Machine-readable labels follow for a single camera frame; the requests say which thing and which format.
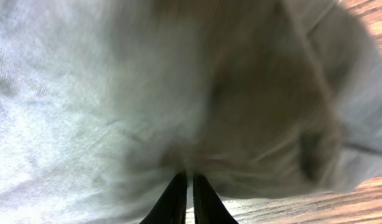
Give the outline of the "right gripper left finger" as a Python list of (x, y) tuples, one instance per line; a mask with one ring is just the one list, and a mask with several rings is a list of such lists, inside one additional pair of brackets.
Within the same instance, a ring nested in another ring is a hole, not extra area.
[(177, 174), (140, 224), (185, 224), (187, 176)]

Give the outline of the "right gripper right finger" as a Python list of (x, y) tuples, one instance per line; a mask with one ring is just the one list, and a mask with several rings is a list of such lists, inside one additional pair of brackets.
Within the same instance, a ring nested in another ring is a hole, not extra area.
[(193, 177), (193, 209), (196, 224), (238, 224), (207, 178), (200, 174)]

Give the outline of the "grey shorts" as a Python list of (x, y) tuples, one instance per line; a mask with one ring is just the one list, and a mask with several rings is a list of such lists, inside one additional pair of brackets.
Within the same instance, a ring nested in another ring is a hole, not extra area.
[(339, 1), (0, 1), (0, 223), (138, 223), (382, 173), (382, 53)]

